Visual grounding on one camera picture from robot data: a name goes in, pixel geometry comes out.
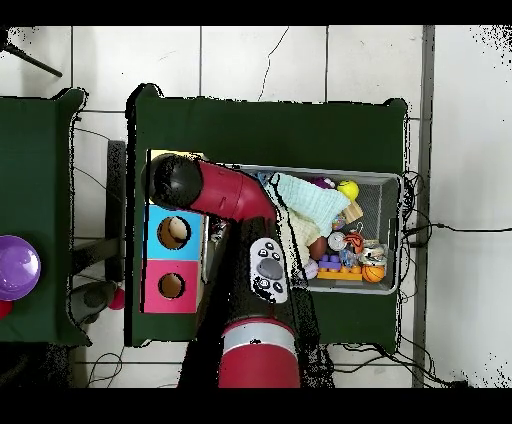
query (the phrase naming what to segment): purple lid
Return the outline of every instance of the purple lid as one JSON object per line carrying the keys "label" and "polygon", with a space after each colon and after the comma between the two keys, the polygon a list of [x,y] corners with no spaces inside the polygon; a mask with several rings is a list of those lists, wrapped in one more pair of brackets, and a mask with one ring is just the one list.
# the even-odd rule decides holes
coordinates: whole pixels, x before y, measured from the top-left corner
{"label": "purple lid", "polygon": [[41,274],[36,250],[16,236],[0,236],[0,300],[18,300],[34,288]]}

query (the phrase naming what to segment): gray plastic bin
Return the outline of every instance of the gray plastic bin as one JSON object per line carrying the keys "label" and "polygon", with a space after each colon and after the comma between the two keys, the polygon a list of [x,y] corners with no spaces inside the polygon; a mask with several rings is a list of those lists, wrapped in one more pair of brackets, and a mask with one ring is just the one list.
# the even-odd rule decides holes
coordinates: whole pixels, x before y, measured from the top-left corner
{"label": "gray plastic bin", "polygon": [[355,181],[359,186],[356,201],[363,210],[363,217],[346,225],[342,231],[356,229],[357,223],[362,222],[362,234],[365,239],[379,239],[381,244],[385,244],[387,247],[386,275],[379,283],[314,278],[309,280],[309,290],[385,295],[397,289],[400,281],[400,239],[402,237],[403,180],[401,176],[258,165],[236,165],[236,168],[252,175],[256,172],[273,171],[303,179],[322,176],[330,178],[336,184],[343,180]]}

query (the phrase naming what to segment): purple toy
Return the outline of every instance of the purple toy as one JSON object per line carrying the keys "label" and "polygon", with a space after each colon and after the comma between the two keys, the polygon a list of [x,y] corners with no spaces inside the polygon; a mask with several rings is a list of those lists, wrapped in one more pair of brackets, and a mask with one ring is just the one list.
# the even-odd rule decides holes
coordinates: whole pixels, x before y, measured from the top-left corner
{"label": "purple toy", "polygon": [[339,271],[341,269],[340,258],[338,255],[323,255],[322,259],[318,262],[318,268],[335,269]]}
{"label": "purple toy", "polygon": [[34,288],[41,274],[36,250],[16,236],[0,236],[0,300],[18,300]]}
{"label": "purple toy", "polygon": [[329,178],[315,177],[311,179],[311,184],[314,184],[320,188],[335,188],[334,184]]}

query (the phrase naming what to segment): circular hole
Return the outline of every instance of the circular hole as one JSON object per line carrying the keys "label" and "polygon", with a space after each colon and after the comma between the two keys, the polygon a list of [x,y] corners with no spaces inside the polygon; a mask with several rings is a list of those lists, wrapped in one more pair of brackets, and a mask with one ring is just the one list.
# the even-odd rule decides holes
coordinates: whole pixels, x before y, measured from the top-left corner
{"label": "circular hole", "polygon": [[160,294],[167,299],[176,299],[185,291],[185,280],[179,274],[165,274],[158,281]]}
{"label": "circular hole", "polygon": [[165,218],[156,232],[160,244],[170,250],[184,247],[192,233],[188,222],[179,216]]}

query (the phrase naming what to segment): light blue towel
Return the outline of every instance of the light blue towel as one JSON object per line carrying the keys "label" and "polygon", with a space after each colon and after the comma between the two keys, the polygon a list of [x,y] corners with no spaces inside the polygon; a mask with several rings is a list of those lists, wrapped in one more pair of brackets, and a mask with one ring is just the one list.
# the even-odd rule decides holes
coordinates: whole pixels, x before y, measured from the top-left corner
{"label": "light blue towel", "polygon": [[336,215],[350,205],[350,200],[338,190],[323,189],[280,172],[272,176],[265,190],[270,194],[277,190],[284,204],[313,221],[324,237],[332,233]]}

